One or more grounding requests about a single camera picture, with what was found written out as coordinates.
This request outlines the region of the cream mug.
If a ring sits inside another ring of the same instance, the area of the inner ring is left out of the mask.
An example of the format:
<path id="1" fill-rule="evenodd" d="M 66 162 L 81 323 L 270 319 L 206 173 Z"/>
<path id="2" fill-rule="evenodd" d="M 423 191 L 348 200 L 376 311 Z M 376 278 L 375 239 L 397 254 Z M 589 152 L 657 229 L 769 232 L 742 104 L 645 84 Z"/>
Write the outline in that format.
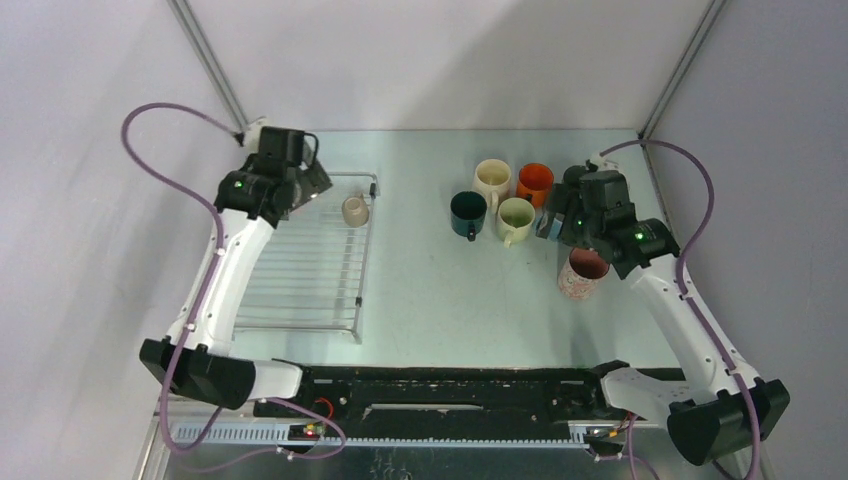
<path id="1" fill-rule="evenodd" d="M 481 194 L 489 211 L 495 213 L 499 205 L 510 196 L 511 167 L 500 159 L 481 161 L 474 170 L 472 190 Z"/>

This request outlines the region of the pink patterned mug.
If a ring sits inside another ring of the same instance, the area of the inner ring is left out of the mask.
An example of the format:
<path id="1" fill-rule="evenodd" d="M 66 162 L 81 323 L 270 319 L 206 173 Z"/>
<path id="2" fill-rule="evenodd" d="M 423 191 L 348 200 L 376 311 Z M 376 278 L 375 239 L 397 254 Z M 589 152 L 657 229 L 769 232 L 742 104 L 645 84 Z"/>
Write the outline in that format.
<path id="1" fill-rule="evenodd" d="M 596 251 L 573 248 L 558 275 L 558 288 L 572 300 L 586 300 L 609 270 L 610 264 Z"/>

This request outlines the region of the dark green mug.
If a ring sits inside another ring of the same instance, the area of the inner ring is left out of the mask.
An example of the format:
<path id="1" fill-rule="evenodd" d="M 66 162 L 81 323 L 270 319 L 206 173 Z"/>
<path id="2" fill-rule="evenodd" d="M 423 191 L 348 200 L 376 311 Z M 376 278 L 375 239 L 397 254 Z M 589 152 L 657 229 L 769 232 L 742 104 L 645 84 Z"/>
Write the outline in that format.
<path id="1" fill-rule="evenodd" d="M 585 165 L 574 165 L 568 167 L 562 177 L 562 183 L 571 189 L 578 189 L 580 187 L 581 178 L 588 173 L 592 173 L 593 170 Z"/>

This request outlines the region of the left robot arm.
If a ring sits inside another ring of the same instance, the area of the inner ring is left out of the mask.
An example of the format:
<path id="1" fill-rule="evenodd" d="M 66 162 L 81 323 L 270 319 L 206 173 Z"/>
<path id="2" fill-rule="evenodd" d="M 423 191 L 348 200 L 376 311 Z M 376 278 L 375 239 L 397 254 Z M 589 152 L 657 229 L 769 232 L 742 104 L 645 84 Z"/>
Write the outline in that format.
<path id="1" fill-rule="evenodd" d="M 304 370 L 287 361 L 232 356 L 239 306 L 260 254 L 289 214 L 331 188 L 317 158 L 301 164 L 248 156 L 242 168 L 219 183 L 212 205 L 213 231 L 204 264 L 190 291 L 186 312 L 161 340 L 143 342 L 139 357 L 175 394 L 236 410 L 249 400 L 277 398 L 292 416 L 316 403 Z"/>

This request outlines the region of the orange mug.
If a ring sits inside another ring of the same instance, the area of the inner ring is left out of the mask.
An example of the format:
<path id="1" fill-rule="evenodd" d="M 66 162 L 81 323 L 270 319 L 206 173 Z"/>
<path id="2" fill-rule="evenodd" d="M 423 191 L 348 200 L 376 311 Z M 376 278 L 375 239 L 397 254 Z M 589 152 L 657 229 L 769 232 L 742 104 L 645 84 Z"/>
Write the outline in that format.
<path id="1" fill-rule="evenodd" d="M 541 209 L 554 181 L 554 174 L 546 165 L 526 164 L 519 170 L 515 196 L 527 200 L 535 209 Z"/>

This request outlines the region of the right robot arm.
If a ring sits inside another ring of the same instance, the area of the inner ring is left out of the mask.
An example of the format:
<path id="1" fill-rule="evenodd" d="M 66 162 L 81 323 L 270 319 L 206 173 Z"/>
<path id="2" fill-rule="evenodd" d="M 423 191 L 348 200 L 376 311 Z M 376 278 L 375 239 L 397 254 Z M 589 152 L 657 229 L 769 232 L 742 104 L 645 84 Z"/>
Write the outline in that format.
<path id="1" fill-rule="evenodd" d="M 645 303 L 684 375 L 676 386 L 621 364 L 581 392 L 585 411 L 626 410 L 663 426 L 693 465 L 747 449 L 757 465 L 765 439 L 790 401 L 779 380 L 764 380 L 721 334 L 659 219 L 639 220 L 623 180 L 557 183 L 537 227 L 541 238 L 592 250 Z"/>

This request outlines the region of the teal green mug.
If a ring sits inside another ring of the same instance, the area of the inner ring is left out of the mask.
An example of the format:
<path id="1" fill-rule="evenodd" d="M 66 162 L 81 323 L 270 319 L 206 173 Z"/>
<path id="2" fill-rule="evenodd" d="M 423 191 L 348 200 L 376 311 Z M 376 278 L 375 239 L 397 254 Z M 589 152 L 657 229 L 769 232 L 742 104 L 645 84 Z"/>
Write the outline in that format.
<path id="1" fill-rule="evenodd" d="M 450 201 L 453 232 L 474 242 L 483 228 L 487 211 L 488 205 L 480 193 L 462 191 L 455 194 Z"/>

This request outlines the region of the light green mug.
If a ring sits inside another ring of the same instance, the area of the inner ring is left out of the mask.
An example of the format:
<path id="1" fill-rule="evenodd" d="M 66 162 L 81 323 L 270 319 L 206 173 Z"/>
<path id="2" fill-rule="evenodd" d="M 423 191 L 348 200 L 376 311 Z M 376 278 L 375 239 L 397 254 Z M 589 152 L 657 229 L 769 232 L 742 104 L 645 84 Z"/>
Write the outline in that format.
<path id="1" fill-rule="evenodd" d="M 506 248 L 524 241 L 535 221 L 533 205 L 521 198 L 504 200 L 496 215 L 496 233 Z"/>

